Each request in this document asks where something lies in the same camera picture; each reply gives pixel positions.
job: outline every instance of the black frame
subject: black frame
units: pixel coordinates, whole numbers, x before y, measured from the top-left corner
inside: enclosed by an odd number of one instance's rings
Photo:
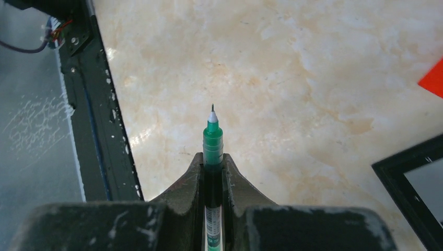
[[[59,53],[86,201],[144,201],[97,19],[85,0],[72,15]]]
[[[443,250],[443,227],[405,173],[443,158],[443,134],[372,165],[375,173],[428,250]]]

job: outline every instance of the orange paper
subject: orange paper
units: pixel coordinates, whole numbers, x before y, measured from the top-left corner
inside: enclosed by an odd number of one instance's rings
[[[443,58],[418,82],[418,85],[443,98]]]

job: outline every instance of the beige marble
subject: beige marble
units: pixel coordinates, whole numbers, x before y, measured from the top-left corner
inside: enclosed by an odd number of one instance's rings
[[[280,204],[359,206],[423,249],[371,164],[443,132],[417,81],[443,55],[443,1],[95,0],[147,200],[202,150]]]

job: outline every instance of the cable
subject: cable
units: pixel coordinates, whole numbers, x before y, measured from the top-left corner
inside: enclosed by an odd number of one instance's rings
[[[51,38],[51,32],[52,31],[51,31],[50,26],[46,25],[46,32],[45,32],[45,36],[43,38],[43,43],[37,49],[27,50],[27,49],[18,48],[18,47],[12,46],[10,44],[7,44],[7,43],[3,42],[2,40],[0,40],[0,45],[7,48],[7,49],[21,52],[21,53],[27,53],[27,54],[39,53],[39,52],[43,51],[43,49],[48,44],[48,41]]]

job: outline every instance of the scratch marks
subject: scratch marks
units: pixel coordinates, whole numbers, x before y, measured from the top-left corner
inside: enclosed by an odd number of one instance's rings
[[[67,106],[69,105],[61,97],[29,100],[22,105],[2,130],[2,134],[7,133],[9,142],[6,144],[11,152],[17,158],[26,154],[30,159],[38,160],[57,142],[68,136],[61,129],[62,123],[68,118],[65,113],[72,114],[66,110]]]

